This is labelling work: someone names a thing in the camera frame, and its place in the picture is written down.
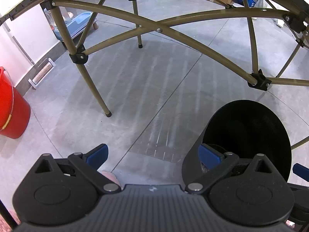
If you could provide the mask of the black round trash bin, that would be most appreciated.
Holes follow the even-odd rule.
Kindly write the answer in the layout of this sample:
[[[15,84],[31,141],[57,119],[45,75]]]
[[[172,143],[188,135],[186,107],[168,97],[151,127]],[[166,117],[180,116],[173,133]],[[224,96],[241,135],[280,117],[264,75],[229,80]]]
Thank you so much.
[[[265,154],[283,178],[289,178],[292,152],[288,133],[278,116],[259,102],[236,100],[215,112],[183,160],[185,184],[203,175],[198,157],[201,144],[221,154],[233,152],[241,159]]]

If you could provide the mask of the folding slatted camping table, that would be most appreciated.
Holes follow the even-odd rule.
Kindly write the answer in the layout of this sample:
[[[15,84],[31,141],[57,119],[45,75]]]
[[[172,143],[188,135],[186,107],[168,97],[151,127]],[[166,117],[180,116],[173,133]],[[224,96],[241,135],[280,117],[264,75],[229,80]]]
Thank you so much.
[[[308,86],[308,80],[299,80],[294,78],[283,78],[281,75],[276,77],[263,77],[258,65],[257,44],[254,32],[254,27],[249,24],[249,37],[251,44],[251,57],[252,57],[252,73],[248,73],[239,67],[234,62],[230,61],[220,53],[202,44],[201,42],[177,31],[174,29],[177,25],[183,25],[188,23],[195,23],[198,21],[207,21],[213,19],[224,18],[241,18],[245,17],[252,20],[254,17],[262,18],[277,18],[282,19],[290,28],[297,39],[297,45],[299,47],[308,46],[308,3],[304,0],[266,0],[270,5],[277,3],[282,6],[282,9],[276,9],[270,7],[269,9],[250,8],[247,5],[236,8],[225,2],[221,2],[222,8],[220,10],[209,10],[199,13],[191,13],[181,15],[177,17],[171,17],[168,19],[153,21],[147,19],[138,14],[136,10],[129,13],[124,10],[114,9],[104,5],[104,0],[101,0],[98,4],[83,2],[82,0],[23,0],[7,14],[1,17],[1,22],[4,23],[7,20],[14,20],[21,16],[31,8],[44,4],[47,9],[51,11],[51,15],[55,21],[55,24],[61,34],[61,37],[65,43],[66,48],[70,53],[71,60],[77,65],[82,77],[86,84],[90,88],[92,94],[97,99],[104,114],[107,117],[111,116],[111,112],[105,104],[103,98],[98,92],[94,82],[92,81],[85,64],[88,60],[88,56],[101,49],[112,46],[121,41],[133,38],[141,37],[143,34],[149,32],[158,32],[168,36],[174,40],[177,40],[187,46],[203,53],[204,55],[212,58],[221,65],[228,68],[230,71],[236,73],[238,76],[248,82],[249,86],[254,89],[267,90],[270,85],[291,85],[291,86]],[[74,9],[87,10],[96,16],[103,14],[118,19],[122,19],[135,24],[135,28],[102,41],[101,43],[85,49],[82,43],[74,44],[72,37],[65,25],[64,19],[61,15],[61,7],[70,7]]]

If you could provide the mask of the red plastic bucket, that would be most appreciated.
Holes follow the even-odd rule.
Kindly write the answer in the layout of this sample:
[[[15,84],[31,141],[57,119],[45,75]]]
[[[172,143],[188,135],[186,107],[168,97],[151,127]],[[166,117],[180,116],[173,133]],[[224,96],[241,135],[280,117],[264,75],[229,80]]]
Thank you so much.
[[[30,105],[13,85],[4,67],[1,67],[1,135],[17,139],[26,130],[30,120]]]

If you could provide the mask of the white floor squeegee mop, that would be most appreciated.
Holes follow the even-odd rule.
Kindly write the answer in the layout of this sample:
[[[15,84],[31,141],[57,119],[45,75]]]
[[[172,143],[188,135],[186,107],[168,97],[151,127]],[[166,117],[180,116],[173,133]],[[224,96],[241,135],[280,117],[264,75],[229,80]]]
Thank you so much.
[[[47,38],[34,41],[26,49],[7,23],[1,26],[1,66],[5,74],[12,79],[13,86],[24,95],[32,86],[36,87],[40,80],[53,69],[52,52],[59,46],[59,41],[50,42]]]

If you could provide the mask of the light blue stool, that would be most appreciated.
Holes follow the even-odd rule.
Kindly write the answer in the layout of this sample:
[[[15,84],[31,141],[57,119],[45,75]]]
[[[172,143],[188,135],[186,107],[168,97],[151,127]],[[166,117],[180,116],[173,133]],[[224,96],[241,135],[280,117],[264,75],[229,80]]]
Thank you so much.
[[[93,14],[92,12],[78,12],[77,9],[67,7],[59,7],[59,9],[72,39],[74,39],[84,31],[88,21]],[[47,18],[47,21],[50,24],[50,27],[56,38],[59,41],[63,41],[51,12],[47,9],[44,9],[43,12],[45,13],[45,17]]]

